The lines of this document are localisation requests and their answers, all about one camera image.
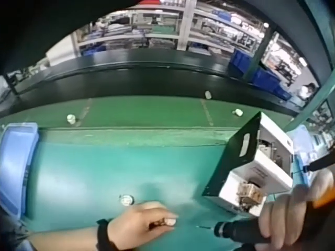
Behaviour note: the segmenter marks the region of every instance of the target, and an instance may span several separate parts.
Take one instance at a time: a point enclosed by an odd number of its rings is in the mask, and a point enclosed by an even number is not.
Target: human hand
[[[157,201],[132,206],[108,224],[109,240],[119,250],[141,246],[174,229],[166,225],[149,229],[151,223],[164,218],[176,219],[177,215],[169,212],[164,205]]]
[[[271,243],[257,244],[256,250],[301,250],[301,244],[296,241],[303,230],[307,201],[320,198],[333,185],[332,172],[323,169],[316,174],[310,189],[298,185],[290,195],[280,195],[276,201],[266,203],[259,217],[259,227],[264,237],[271,237]]]

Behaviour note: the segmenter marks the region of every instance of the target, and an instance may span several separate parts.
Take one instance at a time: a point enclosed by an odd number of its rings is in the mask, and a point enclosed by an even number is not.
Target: green workbench
[[[242,117],[232,111],[241,109]],[[94,225],[136,202],[159,200],[177,213],[173,233],[143,250],[231,250],[196,225],[235,216],[201,197],[227,139],[259,108],[220,101],[169,97],[108,97],[38,107],[6,118],[37,122],[24,217],[33,231]],[[264,111],[281,127],[291,117]],[[66,121],[68,114],[80,120]]]

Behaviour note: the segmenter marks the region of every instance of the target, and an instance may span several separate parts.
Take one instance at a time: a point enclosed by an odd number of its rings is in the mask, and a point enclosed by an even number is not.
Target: black wristband
[[[111,242],[108,238],[108,221],[105,219],[99,220],[96,223],[98,223],[98,244],[97,249],[99,251],[119,251],[115,244]]]

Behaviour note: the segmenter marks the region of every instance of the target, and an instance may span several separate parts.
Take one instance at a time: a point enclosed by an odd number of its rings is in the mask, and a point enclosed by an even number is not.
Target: electric screwdriver
[[[298,242],[315,237],[332,210],[335,210],[334,188],[326,192],[321,199],[308,202],[304,226]],[[239,243],[257,244],[271,242],[271,238],[264,238],[262,236],[258,225],[258,218],[233,222],[218,222],[215,227],[198,227],[214,230],[216,237],[230,238]]]

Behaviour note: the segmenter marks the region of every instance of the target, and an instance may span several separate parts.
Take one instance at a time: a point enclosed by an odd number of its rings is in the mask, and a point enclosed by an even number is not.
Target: hand
[[[280,195],[276,201],[266,203],[259,217],[259,227],[264,237],[271,237],[271,244],[257,244],[256,250],[299,251],[301,244],[296,241],[302,233],[306,201],[320,198],[333,185],[332,172],[323,169],[316,174],[310,189],[298,185],[291,195]]]
[[[132,206],[108,224],[109,240],[119,250],[141,246],[174,229],[170,226],[156,226],[151,230],[149,229],[150,223],[163,218],[176,219],[177,215],[169,212],[165,206],[157,201]]]

